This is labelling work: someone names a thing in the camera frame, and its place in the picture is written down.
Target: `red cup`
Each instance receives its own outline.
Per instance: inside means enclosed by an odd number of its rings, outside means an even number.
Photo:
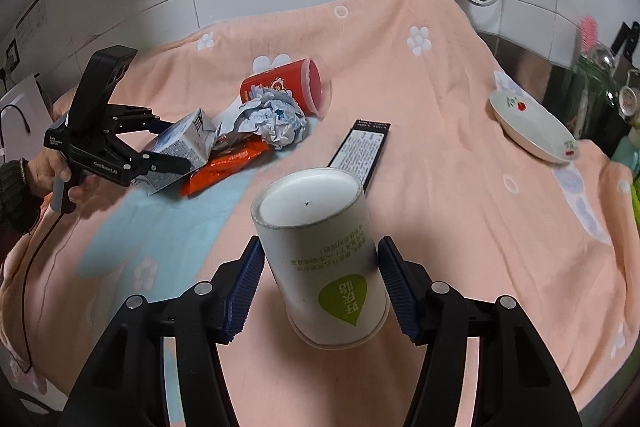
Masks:
[[[287,91],[307,116],[324,118],[331,103],[331,81],[319,57],[304,58],[246,78],[240,86],[242,103],[254,97],[254,87]]]

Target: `white paper cup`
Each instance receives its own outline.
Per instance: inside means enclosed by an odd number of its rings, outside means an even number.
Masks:
[[[304,341],[341,349],[378,332],[389,305],[358,178],[338,169],[290,174],[258,194],[251,214]]]

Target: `white bowl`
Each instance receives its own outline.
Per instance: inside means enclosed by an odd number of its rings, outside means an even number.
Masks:
[[[533,156],[556,164],[580,157],[569,130],[538,102],[508,91],[493,92],[489,102],[505,133]]]

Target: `person's arm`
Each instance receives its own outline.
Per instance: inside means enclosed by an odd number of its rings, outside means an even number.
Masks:
[[[31,194],[27,162],[0,166],[0,265],[21,236],[35,227],[42,198]]]

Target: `hand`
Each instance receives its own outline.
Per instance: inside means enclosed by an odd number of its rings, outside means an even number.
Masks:
[[[37,198],[44,198],[50,194],[53,190],[54,178],[58,177],[65,182],[71,179],[71,170],[64,156],[58,151],[46,148],[27,163],[24,174],[31,194]],[[74,203],[81,203],[91,197],[99,184],[98,176],[87,176],[81,185],[69,189],[69,199]]]

